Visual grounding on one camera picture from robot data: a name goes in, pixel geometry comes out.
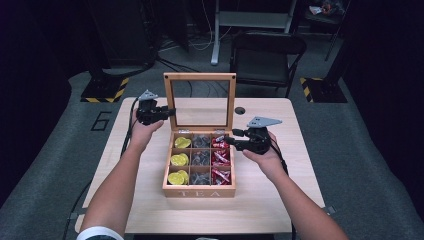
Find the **yellow black hazard tape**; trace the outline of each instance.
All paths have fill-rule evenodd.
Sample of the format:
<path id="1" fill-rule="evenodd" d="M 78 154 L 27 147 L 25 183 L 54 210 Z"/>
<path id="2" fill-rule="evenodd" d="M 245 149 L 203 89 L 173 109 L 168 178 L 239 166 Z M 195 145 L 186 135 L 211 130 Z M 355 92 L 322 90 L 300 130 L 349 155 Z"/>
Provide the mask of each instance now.
<path id="1" fill-rule="evenodd" d="M 341 88 L 337 84 L 325 88 L 327 85 L 323 78 L 300 78 L 300 83 L 310 103 L 347 103 Z"/>
<path id="2" fill-rule="evenodd" d="M 308 102 L 314 102 L 314 99 L 311 94 L 311 90 L 308 87 L 307 81 L 322 81 L 322 78 L 300 78 L 300 83 L 302 84 L 303 93 L 305 94 L 306 100 Z"/>
<path id="3" fill-rule="evenodd" d="M 98 98 L 98 97 L 81 97 L 81 102 L 91 102 L 91 103 L 102 103 L 102 102 L 118 102 L 121 99 L 122 94 L 124 94 L 125 87 L 128 84 L 129 79 L 126 78 L 122 80 L 121 85 L 119 86 L 118 91 L 115 96 L 110 98 Z"/>

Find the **wire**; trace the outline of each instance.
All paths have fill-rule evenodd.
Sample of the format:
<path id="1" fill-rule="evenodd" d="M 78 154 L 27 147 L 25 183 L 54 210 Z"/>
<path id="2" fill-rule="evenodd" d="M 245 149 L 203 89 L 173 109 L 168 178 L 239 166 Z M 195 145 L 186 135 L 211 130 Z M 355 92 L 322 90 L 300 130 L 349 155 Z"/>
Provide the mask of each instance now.
<path id="1" fill-rule="evenodd" d="M 128 131 L 127 131 L 127 135 L 125 136 L 124 143 L 122 144 L 121 157 L 124 154 L 125 150 L 127 150 L 128 141 L 131 138 L 132 128 L 134 126 L 134 123 L 132 122 L 132 114 L 133 114 L 133 111 L 134 111 L 134 106 L 137 103 L 137 101 L 138 101 L 138 98 L 134 99 L 134 102 L 131 105 L 130 120 L 129 120 L 129 123 L 128 123 Z"/>
<path id="2" fill-rule="evenodd" d="M 278 157 L 280 158 L 281 165 L 283 165 L 284 171 L 286 172 L 287 176 L 289 176 L 289 171 L 287 169 L 287 164 L 286 164 L 286 161 L 283 158 L 283 155 L 281 154 L 280 147 L 278 146 L 277 141 L 275 141 L 272 138 L 271 138 L 271 140 L 275 143 L 275 146 L 274 146 L 274 144 L 271 144 L 271 147 L 275 151 L 275 153 L 277 153 Z M 296 240 L 296 235 L 297 235 L 296 234 L 296 228 L 294 227 L 293 222 L 291 223 L 291 225 L 292 225 L 292 240 Z"/>
<path id="3" fill-rule="evenodd" d="M 75 200 L 74 205 L 72 206 L 71 212 L 69 213 L 69 216 L 71 216 L 71 214 L 75 211 L 75 208 L 79 202 L 79 200 L 81 199 L 82 195 L 84 194 L 84 192 L 87 190 L 88 186 L 90 186 L 91 182 L 93 180 L 90 180 L 84 187 L 84 189 L 81 191 L 81 193 L 78 195 L 78 198 Z M 68 217 L 68 220 L 66 221 L 66 225 L 65 225 L 65 230 L 63 231 L 63 236 L 62 239 L 65 240 L 66 239 L 66 235 L 68 233 L 68 228 L 69 228 L 69 223 L 71 222 L 71 218 Z"/>
<path id="4" fill-rule="evenodd" d="M 193 46 L 194 49 L 198 50 L 198 51 L 202 51 L 205 50 L 206 48 L 208 48 L 212 42 L 213 42 L 213 34 L 212 34 L 212 27 L 211 27 L 211 23 L 209 22 L 209 18 L 208 18 L 208 14 L 206 14 L 206 8 L 205 8 L 205 2 L 204 0 L 202 0 L 202 6 L 203 6 L 203 12 L 205 13 L 205 17 L 206 17 L 206 21 L 208 22 L 208 27 L 209 27 L 209 33 L 210 33 L 210 39 L 209 39 L 209 43 L 206 44 L 206 47 L 204 48 L 196 48 L 195 45 L 189 41 L 189 43 L 191 44 L 191 46 Z"/>

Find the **wooden table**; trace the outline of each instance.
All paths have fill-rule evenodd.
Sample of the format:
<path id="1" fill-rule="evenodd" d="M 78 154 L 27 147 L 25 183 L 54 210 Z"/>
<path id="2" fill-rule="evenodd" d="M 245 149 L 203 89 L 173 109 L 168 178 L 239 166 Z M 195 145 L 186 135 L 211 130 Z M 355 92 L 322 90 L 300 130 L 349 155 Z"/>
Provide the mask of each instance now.
<path id="1" fill-rule="evenodd" d="M 205 104 L 210 98 L 204 98 Z M 83 207 L 88 204 L 103 179 L 119 160 L 128 128 L 132 98 L 125 99 L 119 110 L 105 150 L 100 159 Z M 158 106 L 167 105 L 158 98 Z M 236 98 L 235 107 L 246 113 L 234 114 L 233 128 L 246 129 L 254 116 L 275 118 L 282 124 L 268 127 L 277 135 L 291 178 L 324 207 L 314 170 L 293 110 L 284 98 Z M 166 121 L 150 141 L 141 156 L 134 203 L 127 233 L 140 234 L 255 234 L 291 232 L 291 221 L 274 185 L 256 163 L 235 152 L 237 190 L 234 198 L 165 198 L 162 191 L 170 138 L 170 123 Z M 79 216 L 75 230 L 83 220 Z"/>

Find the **wooden frame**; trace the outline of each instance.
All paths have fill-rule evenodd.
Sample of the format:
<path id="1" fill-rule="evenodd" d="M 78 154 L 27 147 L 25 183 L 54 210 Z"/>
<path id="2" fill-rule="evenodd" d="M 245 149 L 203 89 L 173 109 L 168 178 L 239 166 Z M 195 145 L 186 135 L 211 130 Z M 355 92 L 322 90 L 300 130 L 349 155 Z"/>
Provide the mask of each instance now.
<path id="1" fill-rule="evenodd" d="M 234 149 L 230 146 L 226 149 L 229 153 L 230 166 L 216 167 L 220 171 L 230 171 L 230 185 L 214 185 L 212 183 L 212 155 L 215 151 L 219 151 L 218 148 L 209 145 L 207 148 L 197 149 L 192 145 L 187 149 L 175 148 L 174 142 L 178 137 L 184 136 L 189 139 L 193 139 L 197 135 L 207 135 L 211 141 L 213 138 L 226 135 L 232 136 L 232 123 L 233 123 L 233 111 L 234 111 L 234 97 L 235 97 L 235 86 L 236 76 L 233 73 L 164 73 L 165 89 L 168 100 L 169 108 L 176 108 L 176 98 L 173 92 L 173 82 L 178 81 L 225 81 L 228 82 L 228 96 L 226 103 L 223 98 L 213 98 L 213 102 L 221 102 L 226 105 L 226 119 L 225 124 L 215 125 L 202 125 L 202 124 L 188 124 L 180 125 L 177 123 L 178 107 L 176 108 L 176 116 L 170 117 L 171 123 L 171 137 L 169 141 L 169 149 L 167 155 L 167 163 L 165 168 L 165 174 L 163 179 L 163 190 L 166 197 L 180 197 L 180 198 L 228 198 L 234 197 L 236 190 L 236 179 L 234 172 Z M 196 106 L 196 98 L 178 98 L 180 103 L 184 106 Z M 192 156 L 197 152 L 203 151 L 209 153 L 209 165 L 208 166 L 195 166 L 192 165 Z M 171 164 L 171 156 L 174 154 L 185 153 L 189 156 L 189 163 L 187 166 L 173 166 Z M 172 185 L 168 182 L 168 175 L 172 172 L 179 170 L 186 171 L 189 176 L 194 173 L 209 173 L 209 185 L 193 185 L 190 181 L 185 185 Z"/>

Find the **chair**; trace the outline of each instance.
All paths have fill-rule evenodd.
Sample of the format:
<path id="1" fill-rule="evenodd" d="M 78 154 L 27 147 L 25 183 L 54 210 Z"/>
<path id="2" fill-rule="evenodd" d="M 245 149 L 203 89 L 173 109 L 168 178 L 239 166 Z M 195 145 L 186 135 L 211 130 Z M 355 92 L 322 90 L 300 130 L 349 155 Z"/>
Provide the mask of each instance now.
<path id="1" fill-rule="evenodd" d="M 306 43 L 292 34 L 244 32 L 233 40 L 230 72 L 237 74 L 240 84 L 276 87 L 276 91 L 286 87 L 288 98 L 297 64 L 305 50 Z"/>
<path id="2" fill-rule="evenodd" d="M 309 10 L 309 4 L 305 4 L 300 8 L 300 19 L 303 19 L 310 23 L 311 25 L 318 26 L 328 30 L 328 32 L 333 33 L 330 39 L 330 48 L 328 49 L 327 55 L 325 56 L 325 61 L 330 57 L 331 50 L 333 50 L 334 44 L 336 43 L 337 37 L 339 36 L 340 29 L 343 25 L 344 19 L 346 17 L 346 13 L 349 9 L 351 0 L 342 1 L 344 11 L 342 14 L 333 14 L 333 15 L 324 15 L 322 13 L 312 14 Z"/>

